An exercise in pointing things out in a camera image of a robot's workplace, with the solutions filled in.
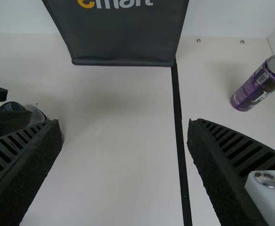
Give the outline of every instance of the black bag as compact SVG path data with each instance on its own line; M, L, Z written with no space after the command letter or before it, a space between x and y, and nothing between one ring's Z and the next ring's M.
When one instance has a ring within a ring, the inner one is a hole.
M75 65L173 66L188 0L42 0Z

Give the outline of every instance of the white table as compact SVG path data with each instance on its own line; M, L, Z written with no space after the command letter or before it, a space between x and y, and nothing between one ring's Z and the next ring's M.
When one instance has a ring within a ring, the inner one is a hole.
M181 38L177 62L185 142L189 118L203 118L275 149L275 92L248 112L230 104L231 95L272 55L266 39L240 40ZM220 225L187 146L186 164L193 225Z
M185 141L204 118L275 149L275 93L246 113L229 102L266 39L197 38L177 54ZM59 35L0 34L0 86L66 138L21 226L183 225L169 68L74 66ZM219 225L188 149L186 163L193 225Z
M21 226L183 226L170 68L74 66L60 35L0 34L0 86L65 133Z

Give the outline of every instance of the black strip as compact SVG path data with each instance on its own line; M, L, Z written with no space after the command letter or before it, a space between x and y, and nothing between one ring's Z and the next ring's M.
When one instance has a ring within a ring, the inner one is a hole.
M192 226L192 216L190 207L190 197L188 188L188 176L186 173L186 157L185 157L185 144L182 125L182 114L180 104L180 92L178 82L177 63L171 67L172 87L173 87L173 107L174 107L174 121L175 121L175 134L178 156L178 169L179 181L181 191L181 203L183 207L184 226Z

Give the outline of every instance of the metal nut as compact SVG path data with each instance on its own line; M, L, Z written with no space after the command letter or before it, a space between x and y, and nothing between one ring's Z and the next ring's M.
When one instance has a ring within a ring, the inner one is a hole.
M258 171L255 173L255 179L265 187L275 188L275 175L267 171Z

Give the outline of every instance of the purple can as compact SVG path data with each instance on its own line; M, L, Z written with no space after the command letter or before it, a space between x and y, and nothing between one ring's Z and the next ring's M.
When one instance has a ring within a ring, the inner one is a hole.
M275 55L267 59L231 97L232 106L250 110L275 91Z

